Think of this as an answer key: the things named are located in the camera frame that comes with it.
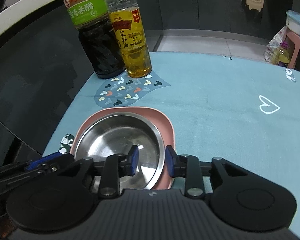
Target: blue lid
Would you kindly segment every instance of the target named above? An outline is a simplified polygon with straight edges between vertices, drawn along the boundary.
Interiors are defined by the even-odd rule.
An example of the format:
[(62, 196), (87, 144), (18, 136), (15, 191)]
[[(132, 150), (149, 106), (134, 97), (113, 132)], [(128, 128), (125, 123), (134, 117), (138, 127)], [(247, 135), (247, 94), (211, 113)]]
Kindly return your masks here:
[(295, 21), (300, 23), (300, 14), (299, 13), (289, 10), (286, 12), (286, 15), (288, 15), (289, 17), (291, 17), (292, 19), (294, 19)]

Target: bowl rim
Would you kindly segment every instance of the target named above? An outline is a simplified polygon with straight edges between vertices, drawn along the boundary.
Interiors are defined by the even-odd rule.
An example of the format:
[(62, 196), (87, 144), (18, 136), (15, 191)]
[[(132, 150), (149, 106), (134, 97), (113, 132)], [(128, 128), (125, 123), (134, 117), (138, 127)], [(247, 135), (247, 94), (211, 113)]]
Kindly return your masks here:
[(152, 189), (154, 187), (154, 185), (157, 183), (157, 181), (160, 178), (160, 175), (163, 171), (163, 166), (164, 166), (164, 162), (165, 162), (165, 151), (164, 151), (164, 142), (161, 136), (161, 133), (159, 131), (159, 129), (147, 118), (145, 118), (144, 116), (140, 115), (140, 114), (135, 114), (132, 112), (114, 112), (114, 113), (110, 113), (110, 114), (106, 114), (103, 117), (100, 117), (99, 119), (95, 120), (89, 127), (87, 127), (85, 129), (85, 131), (80, 135), (80, 139), (77, 141), (76, 145), (73, 145), (75, 147), (74, 150), (74, 159), (76, 158), (76, 154), (77, 154), (77, 150), (78, 147), (82, 141), (82, 139), (84, 138), (84, 136), (95, 126), (97, 125), (99, 122), (107, 119), (107, 118), (111, 118), (113, 116), (118, 116), (118, 115), (125, 115), (125, 116), (131, 116), (134, 118), (137, 118), (139, 120), (141, 120), (142, 122), (144, 122), (146, 125), (148, 125), (150, 127), (150, 129), (154, 132), (155, 137), (158, 140), (158, 145), (159, 145), (159, 160), (158, 160), (158, 165), (157, 168), (155, 169), (155, 172), (152, 176), (152, 178), (150, 179), (150, 181), (146, 184), (145, 187), (143, 187), (143, 189)]

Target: pink stool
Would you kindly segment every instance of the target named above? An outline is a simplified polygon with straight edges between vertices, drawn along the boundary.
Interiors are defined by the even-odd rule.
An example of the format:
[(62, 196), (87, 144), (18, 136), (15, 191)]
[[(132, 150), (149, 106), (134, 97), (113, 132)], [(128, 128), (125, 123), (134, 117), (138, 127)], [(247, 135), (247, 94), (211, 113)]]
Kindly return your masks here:
[(298, 34), (295, 34), (292, 30), (290, 30), (289, 28), (287, 28), (287, 31), (283, 37), (283, 41), (286, 41), (286, 38), (289, 38), (290, 41), (292, 41), (294, 43), (294, 51), (291, 57), (291, 60), (288, 64), (288, 68), (294, 68), (295, 67), (295, 63), (297, 60), (297, 56), (300, 50), (300, 36)]

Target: dark liquid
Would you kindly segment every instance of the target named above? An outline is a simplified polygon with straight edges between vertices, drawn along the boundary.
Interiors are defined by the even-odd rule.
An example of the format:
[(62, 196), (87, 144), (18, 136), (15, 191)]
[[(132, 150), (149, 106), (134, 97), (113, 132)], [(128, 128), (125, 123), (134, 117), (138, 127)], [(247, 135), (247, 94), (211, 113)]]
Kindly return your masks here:
[(125, 65), (110, 20), (79, 30), (79, 40), (99, 78), (121, 74)]

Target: floor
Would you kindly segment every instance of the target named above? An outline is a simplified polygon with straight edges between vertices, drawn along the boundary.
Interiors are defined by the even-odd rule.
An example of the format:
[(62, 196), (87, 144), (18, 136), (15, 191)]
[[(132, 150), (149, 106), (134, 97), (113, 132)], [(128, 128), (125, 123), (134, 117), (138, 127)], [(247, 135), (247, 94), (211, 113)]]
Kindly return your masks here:
[(198, 52), (263, 61), (266, 45), (222, 38), (164, 36), (157, 51)]

